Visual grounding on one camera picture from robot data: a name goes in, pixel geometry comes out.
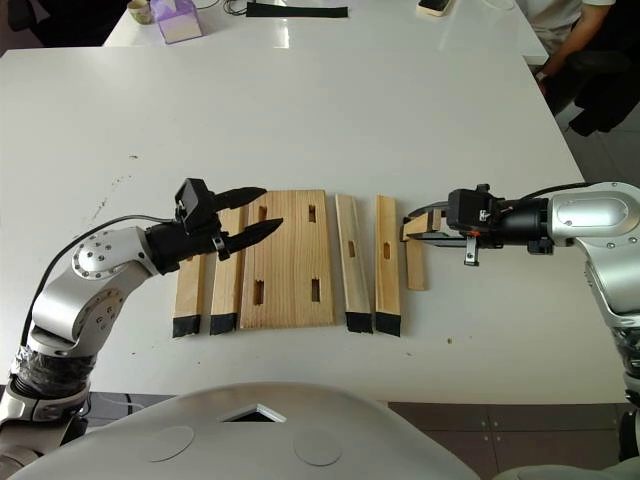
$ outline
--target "black tape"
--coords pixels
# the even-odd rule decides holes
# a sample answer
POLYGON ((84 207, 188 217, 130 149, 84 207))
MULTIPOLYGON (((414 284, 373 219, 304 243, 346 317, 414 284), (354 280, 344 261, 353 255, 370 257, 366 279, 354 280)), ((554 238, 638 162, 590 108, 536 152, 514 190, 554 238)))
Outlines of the black tape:
POLYGON ((373 333, 373 318, 370 313, 347 312, 347 330, 357 333, 373 333))
POLYGON ((389 335, 400 336, 400 315, 376 312, 376 330, 389 335))
POLYGON ((189 315, 173 319, 173 338, 194 335, 200 331, 200 315, 189 315))
POLYGON ((228 333, 236 328, 237 321, 237 313, 211 315, 211 327, 209 328, 209 335, 220 335, 221 333, 228 333))
POLYGON ((318 18, 347 18, 347 7, 310 8, 283 7, 266 3, 248 2, 247 17, 318 17, 318 18))
POLYGON ((64 398, 87 384, 96 357, 51 357, 20 347, 11 365, 20 393, 29 397, 64 398))

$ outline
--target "white shirt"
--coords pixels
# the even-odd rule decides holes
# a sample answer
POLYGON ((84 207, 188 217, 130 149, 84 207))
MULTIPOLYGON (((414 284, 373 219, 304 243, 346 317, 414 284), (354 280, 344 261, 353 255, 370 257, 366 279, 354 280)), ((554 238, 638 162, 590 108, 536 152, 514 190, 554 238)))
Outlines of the white shirt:
POLYGON ((516 0, 544 48, 551 54, 567 39, 582 4, 613 5, 616 0, 516 0))

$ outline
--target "tissue box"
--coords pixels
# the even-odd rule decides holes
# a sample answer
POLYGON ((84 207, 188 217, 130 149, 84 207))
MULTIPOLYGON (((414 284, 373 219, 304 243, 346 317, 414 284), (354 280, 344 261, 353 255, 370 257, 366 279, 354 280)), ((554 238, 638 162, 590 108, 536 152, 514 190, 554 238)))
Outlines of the tissue box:
POLYGON ((151 10, 165 43, 202 36, 196 7, 191 0, 151 0, 151 10))

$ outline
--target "cup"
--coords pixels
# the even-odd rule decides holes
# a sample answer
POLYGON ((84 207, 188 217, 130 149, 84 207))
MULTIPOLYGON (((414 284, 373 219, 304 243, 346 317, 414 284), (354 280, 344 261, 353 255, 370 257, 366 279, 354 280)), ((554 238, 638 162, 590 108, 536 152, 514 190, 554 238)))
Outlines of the cup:
POLYGON ((153 23, 153 14, 147 0, 132 0, 127 4, 127 10, 139 24, 149 25, 153 23))

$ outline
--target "black cable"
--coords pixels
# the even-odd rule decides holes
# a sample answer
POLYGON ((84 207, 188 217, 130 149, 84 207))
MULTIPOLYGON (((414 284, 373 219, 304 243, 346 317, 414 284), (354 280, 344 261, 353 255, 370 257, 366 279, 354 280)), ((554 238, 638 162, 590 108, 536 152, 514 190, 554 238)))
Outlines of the black cable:
POLYGON ((537 192, 530 193, 521 197, 518 201, 521 202, 523 200, 530 200, 532 198, 539 197, 541 195, 546 195, 547 193, 560 192, 562 190, 573 190, 575 188, 586 188, 594 185, 589 182, 578 182, 578 183, 566 183, 564 185, 556 185, 555 187, 543 188, 542 190, 538 190, 537 192))
POLYGON ((237 0, 224 0, 224 3, 222 4, 222 9, 224 10, 225 13, 228 13, 229 15, 233 15, 234 17, 241 17, 242 15, 245 15, 247 13, 247 7, 242 8, 240 10, 235 10, 233 7, 233 4, 236 1, 237 0))
POLYGON ((87 411, 80 415, 80 418, 84 418, 91 413, 91 392, 89 392, 89 396, 87 397, 87 411))
POLYGON ((149 222, 156 222, 156 223, 171 223, 173 220, 172 219, 166 219, 166 218, 158 218, 158 217, 151 217, 149 215, 125 215, 124 217, 118 217, 118 218, 114 218, 113 220, 109 220, 108 222, 103 223, 102 225, 98 225, 95 228, 92 228, 91 230, 86 231, 85 233, 83 233, 82 235, 76 237, 75 239, 73 239, 69 244, 67 244, 62 250, 60 250, 55 257, 53 257, 53 260, 51 260, 51 262, 49 263, 49 265, 47 266, 47 268, 44 271, 44 274, 42 275, 42 278, 40 279, 40 283, 38 284, 38 288, 36 288, 36 293, 33 296, 33 300, 31 300, 31 305, 29 306, 29 310, 27 312, 27 317, 25 318, 24 321, 24 326, 22 327, 22 337, 20 339, 20 346, 24 347, 27 345, 27 339, 29 338, 29 327, 31 326, 31 318, 32 318, 32 314, 33 314, 33 306, 36 303, 36 300, 38 299, 38 296, 42 293, 42 290, 44 290, 44 287, 47 283, 47 280, 49 279, 49 275, 51 275, 51 272, 53 271, 53 269, 55 268, 56 264, 60 261, 60 259, 69 251, 71 250, 74 246, 76 246, 78 243, 80 243, 82 240, 84 240, 85 238, 93 235, 96 232, 99 232, 100 230, 103 230, 111 225, 114 225, 116 223, 120 223, 120 222, 124 222, 127 220, 147 220, 149 222))
POLYGON ((127 416, 131 415, 133 413, 133 405, 131 405, 131 402, 133 400, 131 400, 131 395, 129 395, 128 393, 124 394, 125 398, 127 399, 127 416))
POLYGON ((537 190, 535 192, 525 195, 524 197, 520 197, 519 199, 513 201, 513 203, 508 205, 506 208, 497 212, 497 214, 493 216, 492 221, 494 224, 497 224, 500 220, 502 220, 505 217, 505 215, 509 215, 516 208, 518 208, 522 204, 522 202, 525 202, 527 200, 531 200, 541 195, 546 195, 547 193, 560 192, 563 190, 573 190, 575 188, 586 188, 586 187, 590 187, 591 185, 595 185, 595 184, 589 183, 589 182, 565 183, 564 185, 556 185, 554 187, 547 187, 547 188, 543 188, 542 190, 537 190))

